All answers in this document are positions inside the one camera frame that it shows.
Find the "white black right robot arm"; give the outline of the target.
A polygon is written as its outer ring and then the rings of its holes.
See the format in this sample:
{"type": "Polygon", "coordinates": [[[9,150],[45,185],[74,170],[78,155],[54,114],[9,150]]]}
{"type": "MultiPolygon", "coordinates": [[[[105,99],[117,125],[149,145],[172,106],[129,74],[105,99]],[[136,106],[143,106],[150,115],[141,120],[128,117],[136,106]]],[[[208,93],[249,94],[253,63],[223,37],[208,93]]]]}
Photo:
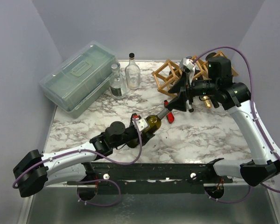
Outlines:
{"type": "Polygon", "coordinates": [[[195,80],[195,64],[183,58],[179,64],[182,76],[170,89],[178,96],[166,106],[168,110],[185,112],[194,97],[208,96],[220,103],[238,125],[251,151],[251,161],[220,159],[205,171],[206,179],[215,183],[222,176],[242,178],[257,186],[280,173],[280,148],[273,142],[252,102],[251,92],[244,83],[233,82],[231,61],[223,56],[208,60],[207,80],[195,80]]]}

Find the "dark red wine bottle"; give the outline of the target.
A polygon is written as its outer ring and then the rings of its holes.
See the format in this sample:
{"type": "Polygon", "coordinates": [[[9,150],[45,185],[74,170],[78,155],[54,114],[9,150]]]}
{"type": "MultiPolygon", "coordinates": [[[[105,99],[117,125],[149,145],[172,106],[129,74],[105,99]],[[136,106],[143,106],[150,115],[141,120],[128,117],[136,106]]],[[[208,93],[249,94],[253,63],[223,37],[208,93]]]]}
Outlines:
{"type": "MultiPolygon", "coordinates": [[[[196,69],[195,75],[197,75],[196,80],[208,80],[208,78],[206,78],[203,75],[203,72],[201,72],[199,69],[196,69]]],[[[207,96],[203,96],[203,97],[198,97],[200,101],[203,101],[205,106],[210,109],[212,107],[211,104],[211,100],[209,97],[207,96]]]]}

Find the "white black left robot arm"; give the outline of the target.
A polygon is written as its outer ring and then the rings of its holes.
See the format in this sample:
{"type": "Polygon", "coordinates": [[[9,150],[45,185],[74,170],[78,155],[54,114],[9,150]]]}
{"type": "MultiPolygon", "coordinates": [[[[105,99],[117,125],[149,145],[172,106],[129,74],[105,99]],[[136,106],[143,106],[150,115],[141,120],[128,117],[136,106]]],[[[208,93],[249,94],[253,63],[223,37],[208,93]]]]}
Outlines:
{"type": "Polygon", "coordinates": [[[154,137],[161,120],[172,110],[187,110],[185,93],[180,92],[157,115],[143,118],[133,113],[129,127],[115,121],[100,135],[78,147],[50,154],[32,150],[14,167],[15,181],[12,187],[19,190],[21,197],[29,197],[55,183],[74,181],[90,184],[94,180],[94,173],[85,168],[85,164],[107,159],[114,149],[122,145],[143,147],[154,137]]]}

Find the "clear flask bottle black cap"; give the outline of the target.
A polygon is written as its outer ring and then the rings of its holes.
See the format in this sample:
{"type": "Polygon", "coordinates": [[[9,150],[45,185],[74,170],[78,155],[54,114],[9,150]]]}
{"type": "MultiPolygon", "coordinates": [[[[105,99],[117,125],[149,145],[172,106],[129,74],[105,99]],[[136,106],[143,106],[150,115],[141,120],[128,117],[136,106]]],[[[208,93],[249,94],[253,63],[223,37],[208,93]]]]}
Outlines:
{"type": "Polygon", "coordinates": [[[135,62],[134,53],[129,54],[129,64],[125,68],[126,84],[131,90],[136,90],[140,85],[140,68],[135,62]]]}

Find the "clear glass bottle blue cap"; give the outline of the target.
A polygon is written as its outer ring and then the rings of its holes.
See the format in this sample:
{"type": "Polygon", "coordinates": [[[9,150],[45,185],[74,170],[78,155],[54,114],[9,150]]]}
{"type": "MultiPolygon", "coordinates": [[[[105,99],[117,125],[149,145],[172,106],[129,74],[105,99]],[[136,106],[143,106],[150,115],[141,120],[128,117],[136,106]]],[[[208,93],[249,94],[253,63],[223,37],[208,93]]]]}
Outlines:
{"type": "Polygon", "coordinates": [[[126,95],[126,82],[123,75],[119,71],[117,64],[111,66],[112,74],[110,76],[110,92],[116,99],[124,98],[126,95]]]}

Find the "green bottle Italia label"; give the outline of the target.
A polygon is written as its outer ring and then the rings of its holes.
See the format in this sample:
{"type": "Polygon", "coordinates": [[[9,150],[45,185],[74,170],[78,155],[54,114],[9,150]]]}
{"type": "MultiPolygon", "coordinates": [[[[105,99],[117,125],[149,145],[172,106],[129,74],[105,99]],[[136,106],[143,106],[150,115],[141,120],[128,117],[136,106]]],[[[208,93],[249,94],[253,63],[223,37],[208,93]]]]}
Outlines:
{"type": "MultiPolygon", "coordinates": [[[[166,117],[166,115],[170,113],[170,111],[166,108],[162,109],[157,115],[149,115],[145,119],[148,121],[150,125],[150,133],[155,133],[160,127],[161,127],[161,120],[166,117]]],[[[132,116],[137,115],[136,113],[133,113],[131,115],[131,121],[132,121],[132,116]]]]}

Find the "green wine bottle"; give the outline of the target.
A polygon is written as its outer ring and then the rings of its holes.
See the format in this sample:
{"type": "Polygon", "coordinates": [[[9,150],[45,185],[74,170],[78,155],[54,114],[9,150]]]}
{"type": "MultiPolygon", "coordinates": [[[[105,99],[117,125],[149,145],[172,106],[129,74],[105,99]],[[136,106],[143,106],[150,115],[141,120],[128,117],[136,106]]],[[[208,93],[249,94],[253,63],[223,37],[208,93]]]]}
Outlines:
{"type": "Polygon", "coordinates": [[[216,62],[220,56],[219,52],[211,52],[205,57],[206,62],[216,62]]]}

